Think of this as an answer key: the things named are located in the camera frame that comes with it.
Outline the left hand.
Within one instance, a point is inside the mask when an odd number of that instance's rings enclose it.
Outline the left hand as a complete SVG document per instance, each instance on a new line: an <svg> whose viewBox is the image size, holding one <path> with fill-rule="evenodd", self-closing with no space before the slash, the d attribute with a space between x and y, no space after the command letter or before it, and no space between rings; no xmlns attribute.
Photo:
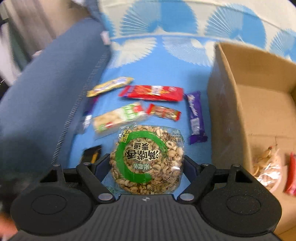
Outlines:
<svg viewBox="0 0 296 241"><path fill-rule="evenodd" d="M18 232L16 225L10 215L1 211L0 214L0 238L1 240L9 240Z"/></svg>

